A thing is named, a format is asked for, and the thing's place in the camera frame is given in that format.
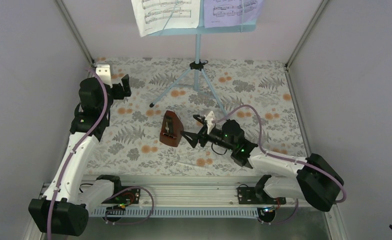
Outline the brown wooden metronome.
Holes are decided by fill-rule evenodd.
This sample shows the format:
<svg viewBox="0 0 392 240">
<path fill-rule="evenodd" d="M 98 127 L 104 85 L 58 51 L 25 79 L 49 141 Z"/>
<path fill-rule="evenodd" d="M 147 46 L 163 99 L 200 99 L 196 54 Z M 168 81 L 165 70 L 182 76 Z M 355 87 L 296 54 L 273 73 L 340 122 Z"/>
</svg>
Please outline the brown wooden metronome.
<svg viewBox="0 0 392 240">
<path fill-rule="evenodd" d="M 184 130 L 179 117 L 173 111 L 166 111 L 163 117 L 159 141 L 170 147 L 178 147 Z"/>
</svg>

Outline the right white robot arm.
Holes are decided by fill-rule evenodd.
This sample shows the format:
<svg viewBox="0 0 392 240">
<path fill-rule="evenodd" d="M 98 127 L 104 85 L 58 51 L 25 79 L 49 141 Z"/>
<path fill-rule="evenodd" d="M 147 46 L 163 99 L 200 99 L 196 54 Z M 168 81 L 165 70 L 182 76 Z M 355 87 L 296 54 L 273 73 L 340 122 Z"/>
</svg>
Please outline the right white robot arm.
<svg viewBox="0 0 392 240">
<path fill-rule="evenodd" d="M 181 131 L 181 136 L 195 148 L 207 143 L 231 152 L 231 159 L 239 166 L 262 171 L 255 190 L 261 199 L 293 198 L 308 202 L 322 212 L 338 203 L 344 181 L 333 167 L 318 154 L 292 157 L 262 150 L 259 144 L 245 138 L 245 132 L 235 120 L 227 120 L 221 128 L 207 117 L 194 115 L 203 124 L 197 133 Z"/>
</svg>

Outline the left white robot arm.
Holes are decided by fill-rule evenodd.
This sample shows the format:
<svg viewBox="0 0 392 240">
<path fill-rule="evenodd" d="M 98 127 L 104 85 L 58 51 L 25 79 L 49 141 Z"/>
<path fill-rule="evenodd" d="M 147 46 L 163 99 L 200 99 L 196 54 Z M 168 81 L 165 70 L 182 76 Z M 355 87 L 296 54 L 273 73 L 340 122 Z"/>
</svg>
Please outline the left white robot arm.
<svg viewBox="0 0 392 240">
<path fill-rule="evenodd" d="M 80 82 L 80 102 L 74 110 L 68 147 L 59 169 L 40 199 L 32 199 L 28 210 L 39 230 L 46 234 L 80 236 L 89 213 L 118 193 L 122 187 L 115 175 L 100 175 L 88 190 L 80 192 L 89 157 L 110 125 L 115 100 L 131 96 L 129 76 L 113 85 L 98 77 Z"/>
</svg>

